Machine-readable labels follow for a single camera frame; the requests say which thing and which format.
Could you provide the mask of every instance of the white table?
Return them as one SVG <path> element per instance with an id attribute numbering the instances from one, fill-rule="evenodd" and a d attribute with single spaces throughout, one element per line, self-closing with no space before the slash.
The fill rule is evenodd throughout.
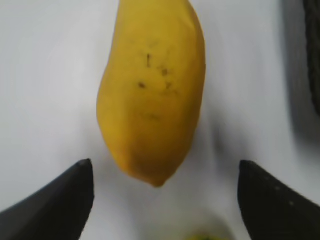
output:
<path id="1" fill-rule="evenodd" d="M 161 189 L 122 174 L 96 121 L 116 0 L 0 0 L 0 211 L 91 158 L 82 240 L 168 240 L 198 228 L 248 240 L 239 160 L 320 204 L 320 118 L 310 103 L 300 0 L 193 0 L 207 78 L 194 146 Z"/>

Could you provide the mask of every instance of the dark spot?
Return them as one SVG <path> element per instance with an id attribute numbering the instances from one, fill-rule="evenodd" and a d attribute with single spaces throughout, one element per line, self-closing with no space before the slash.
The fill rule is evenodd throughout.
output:
<path id="1" fill-rule="evenodd" d="M 141 117 L 150 121 L 160 121 L 161 117 L 155 113 L 142 113 Z"/>
<path id="2" fill-rule="evenodd" d="M 154 42 L 152 42 L 152 43 L 149 45 L 149 47 L 150 47 L 151 49 L 153 49 L 154 47 L 158 46 L 158 44 L 159 44 L 159 42 L 154 41 Z"/>
<path id="3" fill-rule="evenodd" d="M 165 83 L 165 89 L 169 90 L 172 87 L 172 83 L 171 82 L 166 82 Z"/>
<path id="4" fill-rule="evenodd" d="M 146 56 L 146 66 L 147 66 L 147 68 L 151 67 L 150 59 L 151 59 L 151 55 L 148 53 L 148 55 Z"/>
<path id="5" fill-rule="evenodd" d="M 162 76 L 167 76 L 168 75 L 168 69 L 163 69 L 162 71 L 161 71 L 161 73 L 162 73 Z"/>
<path id="6" fill-rule="evenodd" d="M 160 95 L 165 96 L 165 97 L 171 97 L 171 96 L 179 97 L 180 96 L 180 94 L 177 90 L 169 90 L 169 89 L 164 90 L 163 92 L 160 93 Z"/>
<path id="7" fill-rule="evenodd" d="M 147 117 L 150 119 L 150 120 L 153 120 L 153 121 L 159 121 L 160 120 L 160 116 L 154 114 L 154 113 L 150 113 L 150 114 L 147 114 Z"/>
<path id="8" fill-rule="evenodd" d="M 146 88 L 146 85 L 145 85 L 143 82 L 139 82 L 139 83 L 138 83 L 138 86 L 139 86 L 139 88 L 141 88 L 141 89 L 145 89 L 145 88 Z"/>

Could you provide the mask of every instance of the yellow mango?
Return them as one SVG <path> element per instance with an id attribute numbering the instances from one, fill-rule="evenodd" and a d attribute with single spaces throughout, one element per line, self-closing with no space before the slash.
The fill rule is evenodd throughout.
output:
<path id="1" fill-rule="evenodd" d="M 205 40 L 188 0 L 120 0 L 96 114 L 128 175 L 161 187 L 179 168 L 198 124 Z"/>

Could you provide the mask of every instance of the dark object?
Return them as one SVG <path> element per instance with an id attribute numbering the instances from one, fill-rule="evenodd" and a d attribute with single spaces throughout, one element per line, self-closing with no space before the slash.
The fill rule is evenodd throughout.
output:
<path id="1" fill-rule="evenodd" d="M 320 115 L 320 2 L 303 0 L 303 4 L 311 99 L 317 114 Z"/>
<path id="2" fill-rule="evenodd" d="M 94 202 L 91 161 L 0 214 L 0 240 L 78 240 Z"/>
<path id="3" fill-rule="evenodd" d="M 240 163 L 238 202 L 252 240 L 320 240 L 320 208 L 254 162 Z"/>

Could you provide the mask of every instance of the brown speck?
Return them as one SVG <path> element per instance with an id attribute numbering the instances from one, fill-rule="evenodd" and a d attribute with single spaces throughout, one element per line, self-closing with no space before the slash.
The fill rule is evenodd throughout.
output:
<path id="1" fill-rule="evenodd" d="M 165 83 L 165 89 L 169 90 L 172 86 L 172 83 L 171 82 L 166 82 Z"/>
<path id="2" fill-rule="evenodd" d="M 141 89 L 145 89 L 145 88 L 146 88 L 146 85 L 145 85 L 143 82 L 139 82 L 139 83 L 138 83 L 138 86 L 139 86 L 139 88 L 141 88 Z"/>
<path id="3" fill-rule="evenodd" d="M 167 76 L 168 75 L 168 69 L 163 69 L 162 71 L 161 71 L 161 73 L 162 73 L 162 76 Z"/>
<path id="4" fill-rule="evenodd" d="M 155 113 L 141 113 L 141 117 L 149 121 L 160 121 L 161 117 Z"/>
<path id="5" fill-rule="evenodd" d="M 150 59 L 151 59 L 151 55 L 148 53 L 148 55 L 146 56 L 146 66 L 147 66 L 148 68 L 151 67 L 151 65 L 150 65 Z"/>

